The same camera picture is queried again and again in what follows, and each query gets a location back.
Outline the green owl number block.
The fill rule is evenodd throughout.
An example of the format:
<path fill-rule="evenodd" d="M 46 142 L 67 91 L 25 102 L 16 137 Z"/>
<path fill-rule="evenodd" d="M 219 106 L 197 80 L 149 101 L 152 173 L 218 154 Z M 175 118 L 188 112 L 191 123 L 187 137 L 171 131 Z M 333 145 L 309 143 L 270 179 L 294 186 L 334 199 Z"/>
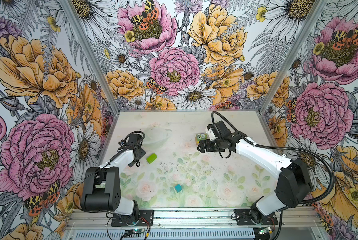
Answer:
<path fill-rule="evenodd" d="M 208 138 L 208 135 L 205 133 L 201 133 L 201 134 L 196 134 L 196 135 L 200 135 L 201 136 L 201 140 L 206 140 Z"/>

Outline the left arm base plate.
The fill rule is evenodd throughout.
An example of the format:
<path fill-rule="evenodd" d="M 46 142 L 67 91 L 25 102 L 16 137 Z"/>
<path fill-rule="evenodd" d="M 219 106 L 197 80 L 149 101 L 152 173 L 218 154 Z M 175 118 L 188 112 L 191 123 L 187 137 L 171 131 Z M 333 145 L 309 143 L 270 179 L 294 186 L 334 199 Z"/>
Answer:
<path fill-rule="evenodd" d="M 131 215 L 115 215 L 112 227 L 151 227 L 154 222 L 154 210 L 139 210 Z"/>

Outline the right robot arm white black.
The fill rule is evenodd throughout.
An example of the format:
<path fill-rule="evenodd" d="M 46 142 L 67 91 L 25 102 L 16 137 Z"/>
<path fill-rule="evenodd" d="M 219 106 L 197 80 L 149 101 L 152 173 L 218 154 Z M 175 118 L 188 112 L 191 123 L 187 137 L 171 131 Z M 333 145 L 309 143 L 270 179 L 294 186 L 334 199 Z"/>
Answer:
<path fill-rule="evenodd" d="M 277 181 L 274 191 L 250 207 L 250 219 L 254 224 L 262 224 L 275 211 L 297 207 L 311 192 L 313 185 L 303 161 L 278 155 L 240 131 L 231 132 L 223 121 L 209 124 L 206 133 L 208 138 L 201 140 L 197 147 L 200 153 L 237 153 L 268 171 Z"/>

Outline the lime green block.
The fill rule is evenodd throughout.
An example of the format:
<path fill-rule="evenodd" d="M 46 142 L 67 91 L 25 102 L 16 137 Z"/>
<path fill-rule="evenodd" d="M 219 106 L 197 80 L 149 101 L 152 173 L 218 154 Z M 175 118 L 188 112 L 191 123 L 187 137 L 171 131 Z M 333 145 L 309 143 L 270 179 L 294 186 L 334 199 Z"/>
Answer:
<path fill-rule="evenodd" d="M 146 158 L 146 160 L 149 164 L 152 164 L 157 158 L 158 156 L 155 153 L 152 153 L 150 156 Z"/>

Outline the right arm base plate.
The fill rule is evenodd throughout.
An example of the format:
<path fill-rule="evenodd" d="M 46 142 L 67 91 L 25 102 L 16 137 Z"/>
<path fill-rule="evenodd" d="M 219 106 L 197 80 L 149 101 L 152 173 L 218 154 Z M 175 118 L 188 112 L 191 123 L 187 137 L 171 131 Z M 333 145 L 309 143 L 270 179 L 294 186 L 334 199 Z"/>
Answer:
<path fill-rule="evenodd" d="M 231 218 L 237 222 L 238 226 L 243 225 L 271 225 L 279 224 L 275 212 L 265 216 L 257 210 L 235 209 Z"/>

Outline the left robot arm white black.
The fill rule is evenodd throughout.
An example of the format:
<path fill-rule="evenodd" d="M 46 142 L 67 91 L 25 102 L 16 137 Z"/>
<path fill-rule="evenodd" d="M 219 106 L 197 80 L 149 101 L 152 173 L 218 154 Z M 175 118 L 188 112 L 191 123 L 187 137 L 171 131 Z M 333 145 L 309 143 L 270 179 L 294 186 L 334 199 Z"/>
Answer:
<path fill-rule="evenodd" d="M 142 148 L 145 133 L 134 131 L 119 142 L 117 153 L 98 167 L 88 168 L 83 179 L 80 209 L 86 213 L 107 212 L 127 225 L 140 219 L 138 203 L 122 196 L 121 174 L 129 167 L 140 167 L 146 154 Z"/>

